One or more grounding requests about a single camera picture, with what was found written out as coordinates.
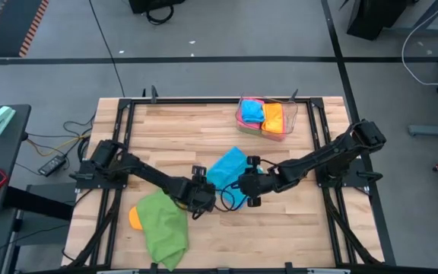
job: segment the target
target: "green towel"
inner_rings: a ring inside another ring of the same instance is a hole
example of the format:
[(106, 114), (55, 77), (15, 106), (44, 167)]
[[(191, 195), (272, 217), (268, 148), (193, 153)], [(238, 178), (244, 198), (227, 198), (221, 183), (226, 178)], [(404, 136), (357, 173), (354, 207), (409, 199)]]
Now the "green towel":
[(138, 202), (138, 216), (151, 259), (173, 271), (189, 248), (186, 212), (159, 191)]

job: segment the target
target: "gray floor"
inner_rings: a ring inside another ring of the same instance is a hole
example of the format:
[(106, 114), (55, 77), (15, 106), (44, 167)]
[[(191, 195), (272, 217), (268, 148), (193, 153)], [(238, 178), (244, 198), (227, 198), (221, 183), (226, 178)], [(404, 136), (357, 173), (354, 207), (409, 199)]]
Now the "gray floor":
[[(334, 55), (317, 0), (283, 0), (281, 5), (272, 0), (188, 0), (176, 7), (169, 24), (158, 27), (133, 15), (126, 2), (93, 0), (117, 58)], [(375, 42), (348, 36), (351, 4), (339, 11), (342, 2), (329, 0), (344, 56), (400, 56), (403, 36), (382, 33)], [(413, 24), (431, 2), (421, 0), (409, 8), (397, 25)], [(438, 37), (414, 37), (407, 50), (407, 56), (438, 56)], [(88, 1), (51, 1), (28, 58), (84, 57), (108, 57)], [(410, 67), (420, 78), (438, 81), (438, 65)], [(300, 96), (344, 95), (335, 63), (121, 64), (117, 69), (130, 97), (152, 84), (160, 96), (290, 95), (296, 88)], [(438, 162), (438, 139), (414, 139), (406, 129), (409, 124), (438, 125), (438, 94), (419, 85), (402, 64), (347, 64), (347, 69), (360, 115), (376, 121), (388, 139), (373, 155), (373, 166), (385, 175), (379, 191), (397, 263), (438, 267), (438, 174), (431, 171)], [(87, 121), (99, 97), (120, 94), (112, 65), (0, 66), (0, 104), (31, 104), (27, 131), (32, 133), (63, 133), (66, 120)], [(57, 145), (62, 140), (34, 141)], [(17, 161), (36, 170), (45, 159), (23, 144)], [(75, 154), (71, 161), (69, 170), (47, 179), (16, 168), (11, 184), (69, 182), (67, 174), (78, 167)], [(18, 268), (56, 268), (60, 249), (24, 248), (21, 258), (32, 259), (21, 259)]]

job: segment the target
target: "orange object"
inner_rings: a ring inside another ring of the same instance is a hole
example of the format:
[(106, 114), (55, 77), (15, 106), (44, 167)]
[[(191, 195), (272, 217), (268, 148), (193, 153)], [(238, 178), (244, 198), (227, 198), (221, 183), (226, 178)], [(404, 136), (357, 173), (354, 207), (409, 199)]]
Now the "orange object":
[(129, 224), (136, 230), (143, 230), (136, 206), (133, 206), (133, 208), (129, 211)]
[(265, 121), (262, 130), (272, 133), (284, 133), (283, 108), (280, 103), (263, 104)]

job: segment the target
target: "transparent plastic container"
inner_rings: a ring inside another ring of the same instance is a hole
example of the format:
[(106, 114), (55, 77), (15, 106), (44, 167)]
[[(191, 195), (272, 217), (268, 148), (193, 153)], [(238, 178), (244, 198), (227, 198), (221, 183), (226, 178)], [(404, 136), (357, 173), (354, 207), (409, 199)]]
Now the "transparent plastic container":
[[(264, 104), (280, 104), (282, 109), (282, 120), (283, 129), (281, 132), (272, 132), (268, 130), (267, 125), (264, 123), (245, 123), (242, 117), (242, 104), (244, 100), (260, 100)], [(236, 110), (236, 127), (239, 131), (244, 133), (249, 133), (253, 135), (259, 135), (261, 137), (275, 140), (283, 141), (288, 134), (292, 133), (295, 126), (295, 119), (297, 118), (298, 107), (293, 101), (285, 100), (275, 100), (267, 97), (252, 97), (252, 96), (241, 96), (240, 102)]]

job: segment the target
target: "blue cloth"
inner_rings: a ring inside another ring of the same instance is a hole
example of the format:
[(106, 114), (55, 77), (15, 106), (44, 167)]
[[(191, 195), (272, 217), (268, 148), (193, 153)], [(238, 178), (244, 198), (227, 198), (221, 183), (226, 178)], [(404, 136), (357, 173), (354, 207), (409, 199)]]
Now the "blue cloth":
[(241, 116), (245, 123), (261, 123), (265, 121), (262, 104), (254, 100), (242, 101)]
[[(246, 163), (246, 155), (237, 147), (233, 147), (209, 169), (207, 180), (213, 183), (217, 189), (222, 190), (227, 185), (236, 182), (237, 178), (244, 173), (247, 167), (251, 167), (251, 165)], [(246, 195), (241, 193), (241, 190), (232, 189), (231, 187), (228, 187), (226, 191), (234, 196), (234, 204), (233, 198), (228, 193), (223, 194), (224, 200), (234, 209), (237, 206), (239, 206), (239, 209), (242, 208), (246, 201), (243, 201)]]

